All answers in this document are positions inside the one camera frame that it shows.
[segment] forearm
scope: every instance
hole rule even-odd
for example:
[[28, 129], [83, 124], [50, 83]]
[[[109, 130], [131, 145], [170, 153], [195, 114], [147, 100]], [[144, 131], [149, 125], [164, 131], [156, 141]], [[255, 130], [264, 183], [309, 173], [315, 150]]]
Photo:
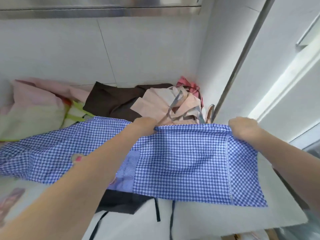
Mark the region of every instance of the forearm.
[[5, 226], [0, 239], [81, 239], [106, 188], [140, 136], [129, 125], [84, 157]]
[[292, 188], [320, 212], [320, 160], [261, 130], [248, 141]]

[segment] brown fabric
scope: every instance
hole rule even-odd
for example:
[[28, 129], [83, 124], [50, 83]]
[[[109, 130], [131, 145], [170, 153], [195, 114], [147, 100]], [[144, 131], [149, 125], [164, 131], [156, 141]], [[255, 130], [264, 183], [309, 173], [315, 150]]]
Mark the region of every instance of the brown fabric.
[[123, 119], [133, 122], [140, 114], [130, 109], [149, 88], [169, 88], [172, 84], [138, 85], [135, 88], [117, 88], [96, 82], [83, 109], [95, 116]]

